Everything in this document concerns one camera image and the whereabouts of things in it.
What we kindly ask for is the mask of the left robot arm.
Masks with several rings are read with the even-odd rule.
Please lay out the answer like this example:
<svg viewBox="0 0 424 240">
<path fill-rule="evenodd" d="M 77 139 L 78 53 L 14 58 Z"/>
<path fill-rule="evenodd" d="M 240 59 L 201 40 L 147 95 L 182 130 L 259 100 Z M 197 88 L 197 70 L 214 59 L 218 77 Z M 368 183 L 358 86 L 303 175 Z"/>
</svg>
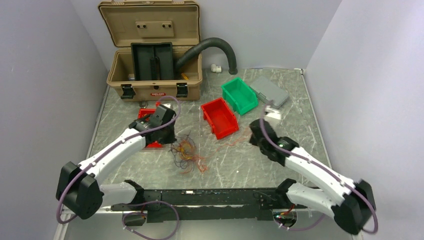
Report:
<svg viewBox="0 0 424 240">
<path fill-rule="evenodd" d="M 144 188 L 132 180 L 104 184 L 109 174 L 135 153 L 148 145 L 171 144 L 176 141 L 175 121 L 178 114 L 160 104 L 153 113 L 134 120 L 113 142 L 97 154 L 78 164 L 66 163 L 60 170 L 55 197 L 59 201 L 56 219 L 61 219 L 63 207 L 83 220 L 100 208 L 125 204 L 131 210 L 139 209 L 144 201 Z"/>
</svg>

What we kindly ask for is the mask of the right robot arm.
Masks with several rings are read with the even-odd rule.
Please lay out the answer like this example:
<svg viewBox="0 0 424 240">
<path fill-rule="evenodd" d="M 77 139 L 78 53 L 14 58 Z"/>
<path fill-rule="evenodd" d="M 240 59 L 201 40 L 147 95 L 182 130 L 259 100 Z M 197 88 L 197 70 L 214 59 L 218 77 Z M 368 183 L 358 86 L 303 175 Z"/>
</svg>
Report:
<svg viewBox="0 0 424 240">
<path fill-rule="evenodd" d="M 302 205 L 332 218 L 345 232 L 376 234 L 379 230 L 372 186 L 354 181 L 324 165 L 295 140 L 277 136 L 262 118 L 249 124 L 249 142 L 272 162 L 296 171 L 315 184 L 307 187 L 294 179 L 284 180 L 275 190 L 276 203 L 287 208 Z"/>
</svg>

